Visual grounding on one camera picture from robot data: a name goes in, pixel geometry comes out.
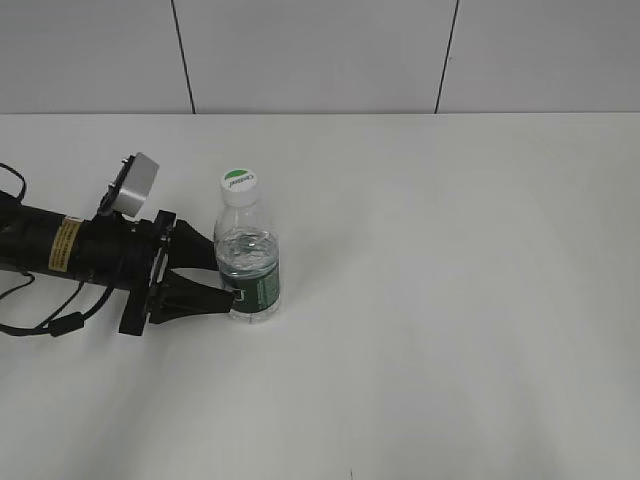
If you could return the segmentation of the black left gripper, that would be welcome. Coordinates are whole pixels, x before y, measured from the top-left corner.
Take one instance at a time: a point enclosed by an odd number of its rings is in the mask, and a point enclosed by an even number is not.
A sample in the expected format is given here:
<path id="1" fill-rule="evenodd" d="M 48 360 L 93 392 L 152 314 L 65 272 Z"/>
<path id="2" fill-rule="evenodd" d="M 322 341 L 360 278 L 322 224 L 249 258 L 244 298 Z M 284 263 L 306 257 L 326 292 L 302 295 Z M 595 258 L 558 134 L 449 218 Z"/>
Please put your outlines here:
<path id="1" fill-rule="evenodd" d="M 186 221 L 175 221 L 174 213 L 163 210 L 153 221 L 129 221 L 114 213 L 97 215 L 81 228 L 79 278 L 129 293 L 119 324 L 122 334 L 143 333 L 152 271 L 168 244 L 168 268 L 218 270 L 214 243 Z M 234 299 L 229 291 L 169 270 L 153 285 L 148 321 L 163 324 L 189 316 L 229 313 Z"/>

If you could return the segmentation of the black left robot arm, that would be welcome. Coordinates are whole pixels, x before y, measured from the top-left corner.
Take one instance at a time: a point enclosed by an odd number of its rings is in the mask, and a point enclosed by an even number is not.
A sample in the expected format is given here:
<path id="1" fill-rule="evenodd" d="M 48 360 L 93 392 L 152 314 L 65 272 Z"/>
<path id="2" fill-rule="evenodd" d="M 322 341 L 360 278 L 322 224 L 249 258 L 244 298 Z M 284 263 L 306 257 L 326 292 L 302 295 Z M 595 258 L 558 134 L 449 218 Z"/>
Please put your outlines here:
<path id="1" fill-rule="evenodd" d="M 116 290 L 128 294 L 119 331 L 131 336 L 141 335 L 148 323 L 227 313 L 234 302 L 231 292 L 180 275 L 182 268 L 217 271 L 214 244 L 164 210 L 154 220 L 127 220 L 118 212 L 81 220 L 26 206 L 3 193 L 1 268 L 104 288 L 85 312 L 55 311 L 33 327 L 2 325 L 2 333 L 15 337 L 59 337 L 79 330 Z"/>

